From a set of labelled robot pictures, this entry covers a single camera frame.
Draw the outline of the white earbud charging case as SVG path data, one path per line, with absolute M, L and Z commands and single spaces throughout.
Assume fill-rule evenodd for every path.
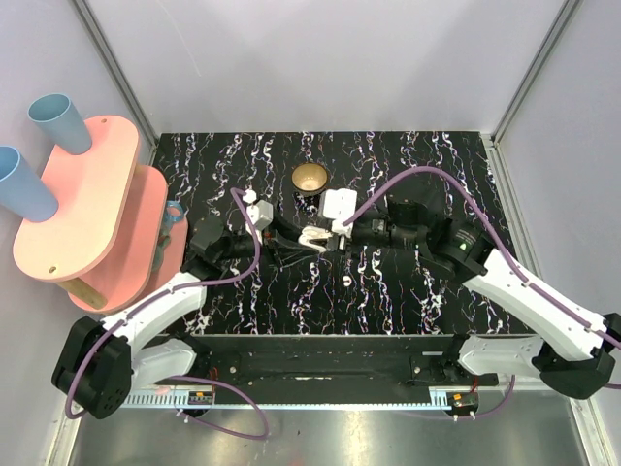
M 333 232 L 312 225 L 305 226 L 301 230 L 298 243 L 319 253 L 333 251 L 336 244 Z

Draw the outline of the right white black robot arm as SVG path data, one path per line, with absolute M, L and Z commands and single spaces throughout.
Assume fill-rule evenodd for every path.
M 536 378 L 574 399 L 609 384 L 615 360 L 610 338 L 620 317 L 585 310 L 504 255 L 475 224 L 444 216 L 431 197 L 415 203 L 389 199 L 385 213 L 361 215 L 351 189 L 325 194 L 321 213 L 341 246 L 412 250 L 422 266 L 499 304 L 534 330 L 524 338 L 455 336 L 438 362 L 443 381 L 462 384 L 492 373 Z

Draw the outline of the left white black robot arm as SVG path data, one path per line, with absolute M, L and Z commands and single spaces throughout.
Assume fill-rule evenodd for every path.
M 207 348 L 183 336 L 157 346 L 151 341 L 200 309 L 209 288 L 249 276 L 262 253 L 282 263 L 326 251 L 330 238 L 323 228 L 299 228 L 279 216 L 261 216 L 244 232 L 228 229 L 217 216 L 200 219 L 188 260 L 166 283 L 123 311 L 100 320 L 84 316 L 72 325 L 51 376 L 66 396 L 66 416 L 106 418 L 133 389 L 176 376 L 201 383 L 210 371 Z

